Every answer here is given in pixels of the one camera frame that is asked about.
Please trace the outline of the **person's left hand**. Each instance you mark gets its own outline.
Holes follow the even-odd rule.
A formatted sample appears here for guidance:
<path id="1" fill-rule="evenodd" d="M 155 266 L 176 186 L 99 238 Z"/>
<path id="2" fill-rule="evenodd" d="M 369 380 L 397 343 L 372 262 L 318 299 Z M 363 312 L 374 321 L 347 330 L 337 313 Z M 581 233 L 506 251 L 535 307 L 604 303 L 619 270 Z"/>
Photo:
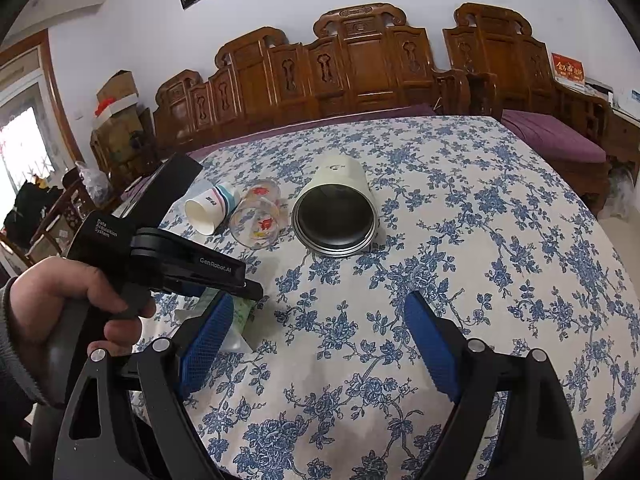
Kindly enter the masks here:
<path id="1" fill-rule="evenodd" d="M 60 257 L 40 261 L 11 285 L 9 324 L 17 353 L 29 370 L 43 367 L 46 341 L 70 300 L 87 300 L 111 314 L 127 309 L 99 269 Z"/>

